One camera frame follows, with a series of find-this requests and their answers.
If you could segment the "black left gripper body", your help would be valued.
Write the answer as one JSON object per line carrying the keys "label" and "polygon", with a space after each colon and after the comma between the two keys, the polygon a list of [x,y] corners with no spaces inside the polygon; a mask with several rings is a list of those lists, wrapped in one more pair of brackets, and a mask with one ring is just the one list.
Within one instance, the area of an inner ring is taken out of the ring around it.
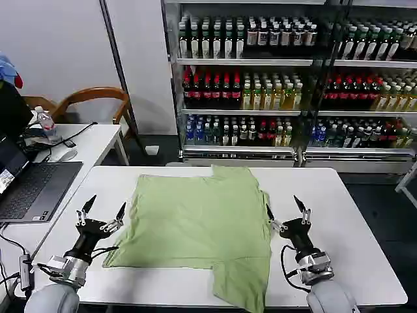
{"label": "black left gripper body", "polygon": [[92,261],[92,253],[99,240],[109,237],[109,232],[104,231],[105,225],[105,222],[88,218],[84,226],[77,226],[79,237],[72,249],[65,252],[64,257]]}

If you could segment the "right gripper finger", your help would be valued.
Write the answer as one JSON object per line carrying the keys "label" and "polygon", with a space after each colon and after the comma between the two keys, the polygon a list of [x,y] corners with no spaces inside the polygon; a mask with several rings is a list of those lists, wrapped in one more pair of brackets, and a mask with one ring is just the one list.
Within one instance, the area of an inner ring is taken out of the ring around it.
{"label": "right gripper finger", "polygon": [[266,204],[266,211],[267,211],[267,215],[268,215],[272,229],[277,232],[283,232],[283,224],[274,218],[274,215],[272,214],[272,211],[270,210],[270,207],[268,204]]}
{"label": "right gripper finger", "polygon": [[311,224],[310,218],[311,218],[311,210],[307,209],[304,203],[297,198],[295,195],[293,196],[295,199],[295,202],[297,204],[298,209],[302,213],[302,221],[301,224]]}

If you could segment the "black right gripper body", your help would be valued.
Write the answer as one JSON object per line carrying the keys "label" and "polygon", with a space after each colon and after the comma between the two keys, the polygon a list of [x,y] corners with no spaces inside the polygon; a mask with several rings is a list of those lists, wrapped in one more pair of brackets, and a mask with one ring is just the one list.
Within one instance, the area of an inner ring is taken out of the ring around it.
{"label": "black right gripper body", "polygon": [[308,224],[303,218],[295,218],[284,222],[283,226],[281,237],[289,239],[298,253],[313,253],[313,243],[308,235],[311,224]]}

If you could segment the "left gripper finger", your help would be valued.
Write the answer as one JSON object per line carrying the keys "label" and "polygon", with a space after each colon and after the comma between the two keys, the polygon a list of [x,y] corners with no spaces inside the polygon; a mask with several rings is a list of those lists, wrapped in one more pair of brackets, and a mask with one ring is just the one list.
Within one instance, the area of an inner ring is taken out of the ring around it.
{"label": "left gripper finger", "polygon": [[121,208],[116,214],[116,217],[113,220],[106,222],[103,226],[100,227],[100,231],[116,232],[117,230],[119,230],[124,224],[123,218],[125,214],[125,207],[126,207],[126,202],[122,204]]}
{"label": "left gripper finger", "polygon": [[86,219],[87,214],[91,210],[91,207],[93,206],[93,203],[96,199],[96,195],[94,195],[90,200],[88,200],[84,206],[81,208],[81,210],[77,210],[77,217],[78,221],[76,223],[76,226],[85,226],[86,225]]}

